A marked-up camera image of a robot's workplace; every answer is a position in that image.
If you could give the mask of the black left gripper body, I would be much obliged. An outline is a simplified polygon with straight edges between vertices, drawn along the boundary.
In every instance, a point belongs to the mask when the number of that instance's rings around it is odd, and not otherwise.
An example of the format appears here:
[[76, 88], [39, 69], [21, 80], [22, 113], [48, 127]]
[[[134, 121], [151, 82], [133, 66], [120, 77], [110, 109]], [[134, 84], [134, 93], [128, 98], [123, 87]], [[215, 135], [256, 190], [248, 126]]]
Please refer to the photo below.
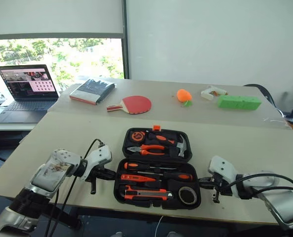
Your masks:
[[90, 171], [88, 177], [86, 178], [86, 182], [89, 182], [91, 184], [91, 190], [90, 190], [91, 195], [96, 194], [96, 180], [97, 179], [104, 180], [104, 178], [105, 178], [105, 175], [102, 169], [93, 168]]

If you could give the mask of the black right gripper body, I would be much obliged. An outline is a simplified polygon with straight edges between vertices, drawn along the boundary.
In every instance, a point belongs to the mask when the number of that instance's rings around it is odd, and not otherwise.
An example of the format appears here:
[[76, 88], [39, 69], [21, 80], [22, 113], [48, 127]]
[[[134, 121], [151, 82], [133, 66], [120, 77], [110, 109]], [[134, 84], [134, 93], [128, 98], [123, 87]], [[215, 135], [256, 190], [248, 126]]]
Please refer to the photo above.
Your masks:
[[214, 173], [212, 175], [211, 181], [212, 181], [212, 187], [214, 190], [213, 198], [212, 198], [214, 203], [220, 203], [220, 200], [219, 200], [220, 195], [230, 196], [230, 188], [226, 188], [226, 186], [229, 183], [225, 181], [220, 174]]

